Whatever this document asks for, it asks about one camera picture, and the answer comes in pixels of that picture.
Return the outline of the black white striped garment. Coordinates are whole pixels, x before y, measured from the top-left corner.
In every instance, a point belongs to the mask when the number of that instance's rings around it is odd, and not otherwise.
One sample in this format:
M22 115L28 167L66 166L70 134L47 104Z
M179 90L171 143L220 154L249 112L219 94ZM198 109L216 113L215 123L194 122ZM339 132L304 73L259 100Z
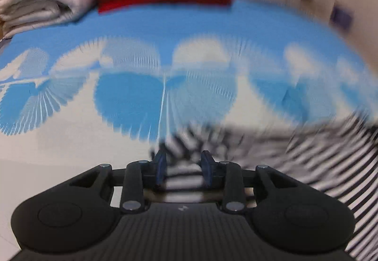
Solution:
M296 129L244 130L235 126L190 125L160 144L168 160L167 179L157 202L217 201L205 188L200 155L231 161L247 170L274 169L339 199L353 212L356 228L347 253L356 260L377 259L377 124L353 114L340 121Z

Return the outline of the blue white patterned bedsheet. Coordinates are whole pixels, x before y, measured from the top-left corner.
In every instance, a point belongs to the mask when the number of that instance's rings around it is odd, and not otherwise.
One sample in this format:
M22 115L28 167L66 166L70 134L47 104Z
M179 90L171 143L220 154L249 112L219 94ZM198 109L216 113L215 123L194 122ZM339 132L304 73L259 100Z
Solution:
M296 129L359 114L377 77L294 11L143 5L1 43L1 259L14 209L95 165L148 159L190 125Z

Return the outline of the purple box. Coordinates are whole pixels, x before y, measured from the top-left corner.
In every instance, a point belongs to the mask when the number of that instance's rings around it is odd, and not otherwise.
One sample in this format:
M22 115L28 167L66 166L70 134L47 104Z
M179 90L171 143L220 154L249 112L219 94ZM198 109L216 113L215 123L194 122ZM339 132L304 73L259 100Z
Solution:
M337 4L332 8L330 22L344 32L348 32L352 26L352 13Z

